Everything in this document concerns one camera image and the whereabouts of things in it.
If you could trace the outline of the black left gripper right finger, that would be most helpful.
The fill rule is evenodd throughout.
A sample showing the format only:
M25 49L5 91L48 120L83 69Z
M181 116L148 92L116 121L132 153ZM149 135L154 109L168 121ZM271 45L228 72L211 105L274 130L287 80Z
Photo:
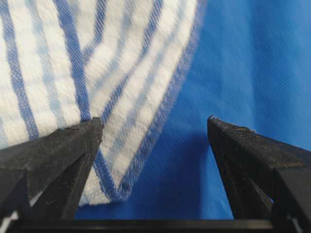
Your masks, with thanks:
M311 153L210 116L208 141L236 220L311 230Z

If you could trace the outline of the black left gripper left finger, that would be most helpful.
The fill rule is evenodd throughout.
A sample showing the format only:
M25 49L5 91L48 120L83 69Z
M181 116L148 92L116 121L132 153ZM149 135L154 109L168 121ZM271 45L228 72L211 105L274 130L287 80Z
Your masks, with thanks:
M3 233L84 233L74 220L103 134L100 118L0 152Z

